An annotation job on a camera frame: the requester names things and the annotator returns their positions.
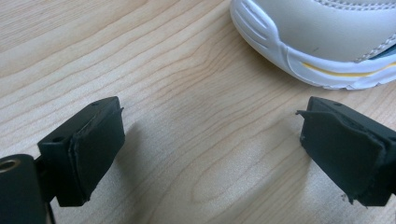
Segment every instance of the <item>yellow stripe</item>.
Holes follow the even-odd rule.
[[[305,67],[307,67],[309,69],[312,69],[312,70],[327,74],[329,76],[333,76],[333,77],[368,77],[368,76],[370,76],[370,75],[372,75],[374,73],[377,73],[377,72],[380,72],[380,71],[385,70],[387,68],[396,66],[396,63],[390,63],[390,64],[388,64],[387,66],[385,66],[383,68],[380,68],[378,70],[375,70],[374,72],[368,72],[368,73],[336,73],[336,72],[327,71],[327,70],[315,67],[314,65],[309,64],[309,63],[303,63],[303,66],[305,66]]]

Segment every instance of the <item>rubber sole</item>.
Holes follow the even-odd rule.
[[[283,43],[276,24],[251,0],[233,0],[231,16],[238,32],[262,56],[313,86],[363,90],[396,79],[396,54],[361,63],[320,59]]]

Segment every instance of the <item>wooden table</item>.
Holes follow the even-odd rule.
[[[230,1],[1,1],[0,156],[117,95],[126,144],[59,223],[394,223],[351,205],[299,143],[311,95],[396,129],[396,82],[327,91],[287,75],[238,34]]]

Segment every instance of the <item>shoe upper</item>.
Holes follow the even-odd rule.
[[[315,57],[361,62],[396,44],[396,0],[252,0],[285,44]]]

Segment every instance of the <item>sneaker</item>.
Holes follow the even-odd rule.
[[[233,0],[239,33],[303,82],[361,90],[396,79],[396,0]]]

